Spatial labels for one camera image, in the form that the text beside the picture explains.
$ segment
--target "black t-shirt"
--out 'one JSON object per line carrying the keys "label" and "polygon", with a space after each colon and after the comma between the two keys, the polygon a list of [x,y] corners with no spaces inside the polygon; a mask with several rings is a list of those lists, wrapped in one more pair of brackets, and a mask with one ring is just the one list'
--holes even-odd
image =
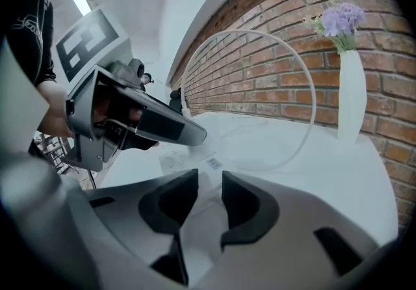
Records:
{"label": "black t-shirt", "polygon": [[[6,38],[10,48],[34,86],[54,81],[51,47],[53,41],[53,7],[49,0],[26,0]],[[43,153],[32,142],[29,152],[39,157]]]}

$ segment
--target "white vase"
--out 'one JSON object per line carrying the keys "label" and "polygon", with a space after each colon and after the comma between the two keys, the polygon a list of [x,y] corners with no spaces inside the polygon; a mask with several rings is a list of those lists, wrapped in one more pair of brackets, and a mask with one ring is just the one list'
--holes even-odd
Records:
{"label": "white vase", "polygon": [[357,51],[341,52],[340,56],[338,139],[354,144],[367,105],[365,73]]}

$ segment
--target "person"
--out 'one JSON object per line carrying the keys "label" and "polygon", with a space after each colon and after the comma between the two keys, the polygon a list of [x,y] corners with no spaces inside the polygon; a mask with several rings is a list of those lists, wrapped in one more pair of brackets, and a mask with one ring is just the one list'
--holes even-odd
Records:
{"label": "person", "polygon": [[[65,89],[56,82],[51,47],[53,42],[53,6],[49,0],[24,0],[19,14],[6,32],[10,48],[37,91],[49,103],[49,109],[38,130],[56,137],[73,137],[66,123]],[[101,92],[94,98],[94,121],[106,118],[110,98]],[[139,121],[140,109],[130,109],[129,119]],[[29,152],[42,157],[32,141]]]}
{"label": "person", "polygon": [[139,87],[142,89],[142,91],[146,92],[145,85],[149,83],[154,83],[155,81],[151,79],[151,75],[149,73],[144,73],[142,77],[140,78],[140,84]]}

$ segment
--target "person's hand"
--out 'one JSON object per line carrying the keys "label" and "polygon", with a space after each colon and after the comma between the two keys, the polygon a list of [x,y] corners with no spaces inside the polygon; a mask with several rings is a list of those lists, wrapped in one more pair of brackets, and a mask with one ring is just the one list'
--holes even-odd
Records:
{"label": "person's hand", "polygon": [[[94,115],[93,121],[100,122],[107,118],[107,113],[110,105],[110,96],[98,94],[94,100]],[[139,121],[142,116],[143,110],[130,109],[129,119],[132,121]]]}
{"label": "person's hand", "polygon": [[[74,137],[73,132],[66,123],[64,102],[66,91],[62,86],[53,81],[44,81],[36,87],[49,103],[49,109],[42,119],[38,130],[56,137]],[[100,122],[107,118],[107,112],[111,100],[111,94],[106,88],[98,88],[93,101],[93,121]],[[130,109],[129,119],[138,122],[143,110]]]}

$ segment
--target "flower bouquet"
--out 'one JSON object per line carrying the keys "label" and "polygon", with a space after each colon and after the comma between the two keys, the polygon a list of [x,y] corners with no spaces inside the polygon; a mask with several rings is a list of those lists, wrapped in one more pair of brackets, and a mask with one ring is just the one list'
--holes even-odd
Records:
{"label": "flower bouquet", "polygon": [[364,11],[360,7],[333,1],[322,15],[304,19],[304,23],[317,34],[332,40],[341,57],[338,139],[345,143],[355,143],[367,105],[365,73],[355,42],[356,27],[362,21]]}

